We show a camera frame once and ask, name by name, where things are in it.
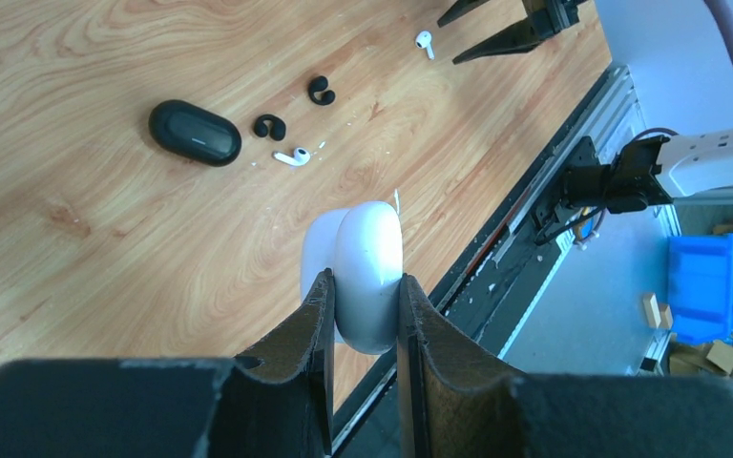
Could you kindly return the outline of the white earbud charging case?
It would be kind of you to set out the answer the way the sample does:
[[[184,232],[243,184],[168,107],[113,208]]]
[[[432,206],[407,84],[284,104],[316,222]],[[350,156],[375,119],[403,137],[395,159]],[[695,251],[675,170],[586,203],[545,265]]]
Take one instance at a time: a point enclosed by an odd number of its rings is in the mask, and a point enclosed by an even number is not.
[[[404,274],[396,209],[383,201],[367,201],[316,217],[304,235],[301,297],[325,269],[331,270],[335,282],[335,340],[363,354],[388,352],[396,341]]]

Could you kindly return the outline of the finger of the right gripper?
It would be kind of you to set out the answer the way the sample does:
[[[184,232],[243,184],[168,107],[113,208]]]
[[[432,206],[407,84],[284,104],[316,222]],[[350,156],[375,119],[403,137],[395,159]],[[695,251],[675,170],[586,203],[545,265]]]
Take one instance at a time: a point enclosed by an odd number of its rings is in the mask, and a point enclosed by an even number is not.
[[[482,57],[528,53],[560,32],[548,15],[528,16],[461,52],[451,62],[459,65]]]
[[[456,0],[437,20],[437,26],[443,28],[486,2],[487,0]]]

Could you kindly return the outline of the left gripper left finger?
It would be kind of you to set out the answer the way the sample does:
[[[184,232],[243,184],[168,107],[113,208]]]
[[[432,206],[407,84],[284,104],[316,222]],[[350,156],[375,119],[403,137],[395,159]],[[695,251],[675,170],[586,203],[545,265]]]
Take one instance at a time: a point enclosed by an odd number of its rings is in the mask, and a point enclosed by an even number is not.
[[[209,456],[330,454],[334,307],[325,269],[295,312],[235,357],[209,429]]]

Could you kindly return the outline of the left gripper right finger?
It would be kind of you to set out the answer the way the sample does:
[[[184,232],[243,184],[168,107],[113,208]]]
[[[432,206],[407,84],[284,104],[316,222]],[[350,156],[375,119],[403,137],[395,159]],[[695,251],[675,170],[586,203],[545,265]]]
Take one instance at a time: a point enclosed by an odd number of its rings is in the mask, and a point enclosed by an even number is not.
[[[521,457],[519,370],[449,322],[418,280],[400,281],[398,407],[405,457]]]

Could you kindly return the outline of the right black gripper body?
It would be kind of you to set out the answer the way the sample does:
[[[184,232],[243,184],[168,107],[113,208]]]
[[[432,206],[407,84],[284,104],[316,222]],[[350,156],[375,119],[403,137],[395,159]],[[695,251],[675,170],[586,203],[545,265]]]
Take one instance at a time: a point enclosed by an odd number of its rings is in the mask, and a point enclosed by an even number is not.
[[[551,32],[561,32],[579,22],[579,6],[586,0],[526,0],[525,12],[535,22],[544,23]]]

